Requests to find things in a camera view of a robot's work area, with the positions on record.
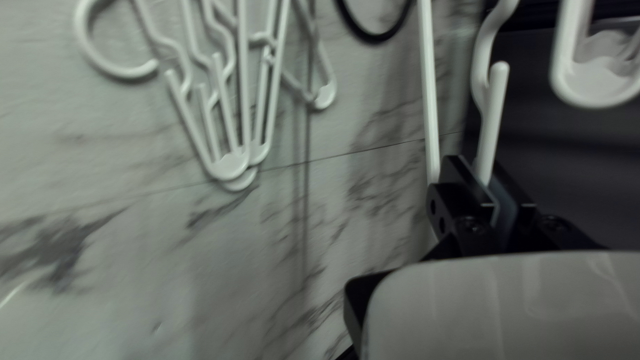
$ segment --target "white plastic hanger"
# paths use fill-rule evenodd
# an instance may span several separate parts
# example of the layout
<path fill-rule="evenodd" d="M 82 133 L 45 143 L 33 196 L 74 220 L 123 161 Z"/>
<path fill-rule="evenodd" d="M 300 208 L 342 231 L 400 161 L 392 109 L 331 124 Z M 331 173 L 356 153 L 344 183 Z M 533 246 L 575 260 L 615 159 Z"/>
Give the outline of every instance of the white plastic hanger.
<path fill-rule="evenodd" d="M 476 37 L 471 63 L 471 92 L 482 116 L 482 126 L 475 160 L 476 175 L 488 185 L 493 172 L 504 95 L 509 79 L 509 64 L 498 61 L 489 69 L 493 41 L 520 0 L 500 0 L 482 23 Z"/>
<path fill-rule="evenodd" d="M 210 1 L 215 2 L 216 6 L 222 7 L 222 5 L 218 5 L 217 0 Z M 316 25 L 308 9 L 300 0 L 296 0 L 294 6 L 302 18 L 303 30 L 311 39 L 312 47 L 316 51 L 319 69 L 325 83 L 312 94 L 295 76 L 282 67 L 290 5 L 291 0 L 270 0 L 266 12 L 265 30 L 254 33 L 250 37 L 251 45 L 262 46 L 250 165 L 259 164 L 271 149 L 281 81 L 315 110 L 323 110 L 331 105 L 337 93 L 337 80 L 329 57 L 317 35 Z M 226 14 L 224 15 L 225 22 L 229 26 L 237 23 L 228 11 L 222 12 Z"/>
<path fill-rule="evenodd" d="M 200 50 L 196 35 L 194 17 L 191 11 L 191 0 L 180 0 L 182 5 L 183 23 L 185 25 L 189 53 L 194 61 L 203 67 L 209 76 L 209 86 L 198 84 L 196 90 L 199 94 L 202 116 L 204 118 L 205 132 L 211 147 L 212 162 L 211 168 L 214 171 L 212 176 L 216 179 L 231 180 L 240 176 L 246 170 L 249 163 L 249 147 L 243 146 L 248 143 L 247 131 L 243 132 L 243 143 L 240 144 L 236 131 L 237 121 L 231 110 L 231 102 L 227 93 L 227 76 L 224 74 L 222 57 L 220 53 L 213 56 L 206 55 Z M 219 144 L 219 135 L 212 118 L 211 111 L 220 104 L 222 119 L 228 140 L 230 152 L 222 155 Z M 202 133 L 197 131 L 197 126 L 188 126 L 188 131 L 192 138 L 198 138 L 198 142 L 204 143 Z"/>
<path fill-rule="evenodd" d="M 640 93 L 640 29 L 588 36 L 594 0 L 563 0 L 551 57 L 551 86 L 564 102 L 601 109 Z"/>
<path fill-rule="evenodd" d="M 80 49 L 84 52 L 86 58 L 100 71 L 116 78 L 132 80 L 141 79 L 145 76 L 151 75 L 159 68 L 159 61 L 157 59 L 151 59 L 138 67 L 124 67 L 103 57 L 103 55 L 96 50 L 89 36 L 89 27 L 93 8 L 99 1 L 101 0 L 81 0 L 76 8 L 74 30 Z M 198 86 L 198 93 L 200 95 L 201 105 L 203 108 L 203 117 L 205 119 L 205 130 L 207 133 L 205 136 L 202 134 L 202 131 L 200 130 L 200 127 L 198 126 L 188 104 L 188 96 L 191 91 L 192 71 L 187 52 L 178 42 L 163 36 L 156 29 L 144 0 L 134 0 L 134 5 L 140 14 L 142 25 L 148 33 L 151 41 L 156 45 L 171 49 L 178 55 L 182 81 L 178 80 L 178 75 L 173 69 L 167 70 L 164 74 L 170 85 L 173 100 L 175 101 L 182 119 L 185 121 L 189 136 L 193 141 L 204 169 L 210 176 L 216 179 L 237 179 L 240 175 L 243 175 L 243 171 L 247 168 L 249 159 L 248 146 L 243 148 L 238 144 L 239 142 L 235 131 L 234 119 L 230 110 L 230 101 L 226 92 L 226 86 L 221 86 L 226 84 L 226 79 L 233 71 L 235 54 L 233 52 L 229 52 L 227 54 L 228 64 L 224 69 L 221 65 L 220 54 L 213 56 L 212 58 L 202 54 L 195 39 L 193 16 L 191 16 L 191 9 L 188 6 L 189 3 L 183 1 L 182 9 L 184 13 L 184 23 L 187 29 L 191 55 L 194 57 L 196 62 L 200 63 L 207 69 L 211 82 L 209 85 L 210 96 L 205 96 L 207 93 L 207 87 L 204 84 Z M 213 90 L 214 83 L 217 85 L 217 92 Z M 229 153 L 224 155 L 221 154 L 218 136 L 215 132 L 211 118 L 211 110 L 218 102 L 222 109 L 225 131 L 227 133 L 231 150 Z M 246 183 L 247 180 L 248 176 L 245 175 L 242 182 Z M 230 184 L 229 186 L 234 189 L 239 187 L 238 184 Z"/>

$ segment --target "white marble surface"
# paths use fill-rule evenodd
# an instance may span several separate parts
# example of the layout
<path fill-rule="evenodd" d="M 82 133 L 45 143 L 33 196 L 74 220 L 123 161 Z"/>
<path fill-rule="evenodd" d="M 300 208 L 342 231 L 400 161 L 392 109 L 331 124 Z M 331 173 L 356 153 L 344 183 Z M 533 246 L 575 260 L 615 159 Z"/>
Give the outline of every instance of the white marble surface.
<path fill-rule="evenodd" d="M 149 3 L 182 40 L 176 2 Z M 308 119 L 283 90 L 279 145 L 228 193 L 200 170 L 161 78 L 122 84 L 82 59 L 75 4 L 0 3 L 0 359 L 335 359 L 350 342 L 346 279 L 431 245 L 415 14 L 373 49 L 318 1 L 338 100 Z M 109 6 L 95 39 L 135 64 L 148 50 L 130 11 Z M 305 79 L 290 21 L 285 66 Z M 443 129 L 455 153 L 460 124 Z"/>

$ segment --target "black o-ring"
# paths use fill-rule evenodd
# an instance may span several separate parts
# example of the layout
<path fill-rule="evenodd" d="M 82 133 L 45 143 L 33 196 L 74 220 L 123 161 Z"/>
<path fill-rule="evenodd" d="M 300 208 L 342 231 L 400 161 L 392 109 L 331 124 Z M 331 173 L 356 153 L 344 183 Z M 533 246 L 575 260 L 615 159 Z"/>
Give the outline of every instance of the black o-ring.
<path fill-rule="evenodd" d="M 361 27 L 361 25 L 353 18 L 353 14 L 351 14 L 351 11 L 347 7 L 347 4 L 344 2 L 344 0 L 335 0 L 335 4 L 336 6 L 338 6 L 338 11 L 342 16 L 342 20 L 344 20 L 344 22 L 347 24 L 347 27 L 353 32 L 356 37 L 369 44 L 380 44 L 381 42 L 385 42 L 392 38 L 398 32 L 398 30 L 402 28 L 402 25 L 404 24 L 409 14 L 409 9 L 411 9 L 411 5 L 413 4 L 413 0 L 406 0 L 402 12 L 400 13 L 400 16 L 398 17 L 396 23 L 389 30 L 378 34 L 371 33 L 370 31 L 367 31 L 366 29 Z"/>

